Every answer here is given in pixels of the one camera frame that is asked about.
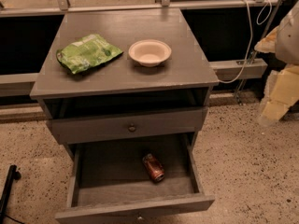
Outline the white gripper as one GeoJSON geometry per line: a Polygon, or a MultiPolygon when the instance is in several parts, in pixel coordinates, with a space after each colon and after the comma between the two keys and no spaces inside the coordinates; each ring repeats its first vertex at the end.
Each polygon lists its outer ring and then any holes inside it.
{"type": "Polygon", "coordinates": [[[261,53],[276,53],[284,63],[281,71],[272,71],[260,102],[258,123],[264,127],[278,122],[299,101],[299,1],[266,37],[254,47],[261,53]]]}

